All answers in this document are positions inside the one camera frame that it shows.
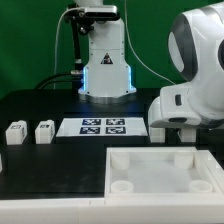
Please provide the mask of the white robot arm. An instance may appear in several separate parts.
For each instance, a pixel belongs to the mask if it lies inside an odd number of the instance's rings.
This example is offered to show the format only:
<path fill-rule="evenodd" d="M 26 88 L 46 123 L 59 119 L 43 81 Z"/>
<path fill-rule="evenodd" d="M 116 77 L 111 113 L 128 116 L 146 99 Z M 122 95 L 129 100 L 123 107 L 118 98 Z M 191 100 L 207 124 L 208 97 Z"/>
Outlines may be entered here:
<path fill-rule="evenodd" d="M 89 62 L 80 97 L 115 103 L 136 91 L 124 60 L 124 23 L 103 0 L 74 0 L 89 33 Z M 216 128 L 224 124 L 224 1 L 179 14 L 168 36 L 169 55 L 185 79 L 163 87 L 149 108 L 152 128 Z"/>

